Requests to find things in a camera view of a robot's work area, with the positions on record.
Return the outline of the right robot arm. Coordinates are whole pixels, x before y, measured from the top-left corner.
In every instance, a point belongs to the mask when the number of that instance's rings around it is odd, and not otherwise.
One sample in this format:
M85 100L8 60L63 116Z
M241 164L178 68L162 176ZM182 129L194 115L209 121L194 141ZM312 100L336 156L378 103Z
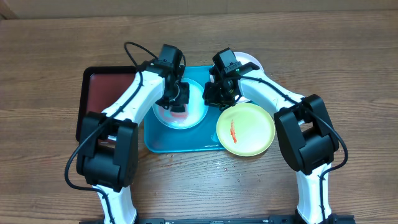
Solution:
M203 99L221 110L216 133L222 146L232 151L268 147L261 113L271 119L279 149L297 175L298 220L333 223L328 204L328 174L346 164L332 166L334 153L346 144L334 129L324 101L318 95L302 96L272 81L252 61L242 63L229 48L212 58Z

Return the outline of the light blue plate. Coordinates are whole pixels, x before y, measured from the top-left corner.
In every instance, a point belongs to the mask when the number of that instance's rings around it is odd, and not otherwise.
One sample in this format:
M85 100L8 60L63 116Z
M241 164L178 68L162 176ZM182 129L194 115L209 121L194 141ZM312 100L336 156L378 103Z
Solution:
M162 116L163 108L154 104L152 110L156 118L164 125L172 129L187 129L196 126L205 117L208 106L204 104L202 94L204 88L196 81L189 78L182 78L183 82L187 82L190 85L189 103L187 104L188 117L183 120L166 120Z

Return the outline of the green and orange sponge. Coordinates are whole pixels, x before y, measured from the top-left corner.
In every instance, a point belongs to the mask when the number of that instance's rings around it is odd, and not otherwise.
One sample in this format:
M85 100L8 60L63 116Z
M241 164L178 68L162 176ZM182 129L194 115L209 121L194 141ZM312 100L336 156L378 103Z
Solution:
M171 106L169 110L163 110L162 116L166 120L183 120L187 119L188 117L188 110L187 110L187 105L175 105Z

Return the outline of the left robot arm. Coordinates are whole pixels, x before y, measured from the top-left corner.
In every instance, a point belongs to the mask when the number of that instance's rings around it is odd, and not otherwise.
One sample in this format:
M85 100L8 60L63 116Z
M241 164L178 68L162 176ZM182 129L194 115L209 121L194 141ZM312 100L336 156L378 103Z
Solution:
M189 102L180 49L165 44L159 56L134 67L134 81L109 108L84 116L79 145L70 157L87 183L79 189L99 195L102 223L138 222L130 190L138 165L138 127L154 104L184 113Z

